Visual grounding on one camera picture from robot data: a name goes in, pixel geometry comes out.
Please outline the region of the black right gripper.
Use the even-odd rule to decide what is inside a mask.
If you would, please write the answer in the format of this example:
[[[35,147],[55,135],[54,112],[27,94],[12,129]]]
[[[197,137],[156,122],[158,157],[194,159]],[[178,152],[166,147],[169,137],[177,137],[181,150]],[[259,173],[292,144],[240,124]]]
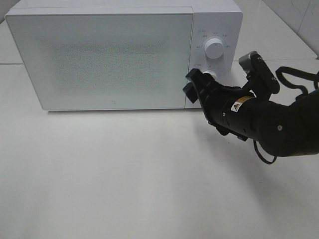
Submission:
[[[230,110],[226,107],[226,103],[235,101],[248,92],[240,87],[224,86],[215,81],[212,76],[203,74],[196,68],[193,68],[186,78],[192,83],[187,83],[182,90],[192,104],[199,100],[208,123],[223,136],[233,134],[240,140],[246,141],[247,136],[240,133],[238,129],[231,129],[228,126],[227,116]]]

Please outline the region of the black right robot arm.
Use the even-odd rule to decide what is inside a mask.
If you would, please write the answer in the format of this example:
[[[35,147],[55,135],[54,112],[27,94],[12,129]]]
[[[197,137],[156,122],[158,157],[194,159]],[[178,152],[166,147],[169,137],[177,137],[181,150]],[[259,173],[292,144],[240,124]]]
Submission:
[[[192,69],[186,96],[199,101],[208,123],[220,132],[246,141],[251,138],[272,156],[289,157],[319,152],[319,91],[289,106],[254,96],[240,87],[227,87]]]

